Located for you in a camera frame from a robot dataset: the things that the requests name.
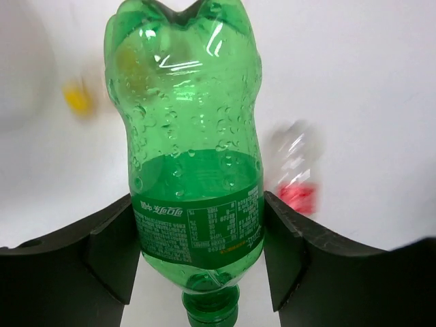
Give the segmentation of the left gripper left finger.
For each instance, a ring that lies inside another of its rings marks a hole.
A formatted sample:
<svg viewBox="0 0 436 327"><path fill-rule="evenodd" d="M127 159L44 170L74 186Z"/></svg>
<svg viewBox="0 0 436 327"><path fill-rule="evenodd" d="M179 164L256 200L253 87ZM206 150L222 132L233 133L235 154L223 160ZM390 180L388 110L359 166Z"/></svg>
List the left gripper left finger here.
<svg viewBox="0 0 436 327"><path fill-rule="evenodd" d="M139 255L129 195L60 230L1 248L1 325L120 326Z"/></svg>

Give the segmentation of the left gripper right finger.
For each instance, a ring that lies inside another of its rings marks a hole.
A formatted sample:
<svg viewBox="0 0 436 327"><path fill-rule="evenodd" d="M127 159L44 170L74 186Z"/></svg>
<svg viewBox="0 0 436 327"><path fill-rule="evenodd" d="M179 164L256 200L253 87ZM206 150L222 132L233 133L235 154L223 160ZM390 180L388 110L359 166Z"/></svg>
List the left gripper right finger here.
<svg viewBox="0 0 436 327"><path fill-rule="evenodd" d="M385 251L264 194L270 297L282 326L434 326L435 239Z"/></svg>

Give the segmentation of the clear bottle red label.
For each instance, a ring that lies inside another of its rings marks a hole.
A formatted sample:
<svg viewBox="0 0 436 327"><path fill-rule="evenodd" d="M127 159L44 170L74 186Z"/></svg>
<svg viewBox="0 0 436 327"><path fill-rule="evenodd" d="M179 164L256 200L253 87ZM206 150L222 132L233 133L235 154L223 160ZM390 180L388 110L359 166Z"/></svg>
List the clear bottle red label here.
<svg viewBox="0 0 436 327"><path fill-rule="evenodd" d="M319 129L298 120L276 128L268 138L265 189L290 208L314 219L320 197L320 161L323 154Z"/></svg>

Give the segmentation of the green plastic bottle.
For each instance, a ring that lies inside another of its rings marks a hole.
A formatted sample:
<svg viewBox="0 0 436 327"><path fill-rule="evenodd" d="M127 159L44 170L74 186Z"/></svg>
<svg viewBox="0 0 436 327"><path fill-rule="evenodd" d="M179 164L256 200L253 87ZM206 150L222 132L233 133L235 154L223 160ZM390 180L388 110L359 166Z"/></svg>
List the green plastic bottle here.
<svg viewBox="0 0 436 327"><path fill-rule="evenodd" d="M192 326L234 326L238 282L264 242L262 62L244 5L124 1L104 64L142 255L182 289Z"/></svg>

